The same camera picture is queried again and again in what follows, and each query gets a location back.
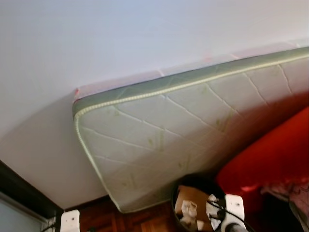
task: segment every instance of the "dark door frame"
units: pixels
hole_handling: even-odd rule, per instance
[[[56,231],[60,231],[64,210],[25,181],[0,160],[0,191],[44,218],[56,217]]]

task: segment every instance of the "cable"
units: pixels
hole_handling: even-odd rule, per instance
[[[222,210],[226,211],[226,212],[227,212],[228,214],[230,214],[230,215],[233,215],[234,217],[236,217],[237,219],[239,219],[240,221],[242,221],[243,224],[245,224],[245,226],[248,227],[248,228],[250,229],[251,232],[255,232],[255,230],[254,230],[246,221],[244,221],[243,219],[241,219],[240,217],[238,217],[236,214],[233,214],[232,212],[230,212],[230,211],[224,209],[224,208],[221,207],[221,206],[215,205],[214,202],[212,202],[212,201],[207,201],[207,203],[211,204],[212,206],[214,206],[214,207],[216,207],[216,208],[218,208],[218,209],[222,209]]]
[[[50,226],[46,227],[45,229],[43,229],[41,232],[47,231],[48,229],[53,228],[55,226],[56,226],[56,224],[50,225]]]

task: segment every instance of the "wooden floor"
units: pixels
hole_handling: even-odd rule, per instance
[[[170,203],[164,203],[137,213],[121,214],[110,201],[79,209],[81,232],[179,232]],[[258,214],[246,215],[256,232],[302,232],[287,203],[275,198]]]

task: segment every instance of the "red fabric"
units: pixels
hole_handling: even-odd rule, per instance
[[[218,174],[225,193],[243,197],[245,210],[262,206],[262,185],[309,179],[309,107],[250,145]]]

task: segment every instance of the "quilted mattress surface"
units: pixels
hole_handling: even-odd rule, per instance
[[[118,209],[141,210],[304,108],[308,63],[299,48],[90,95],[73,105],[75,128]]]

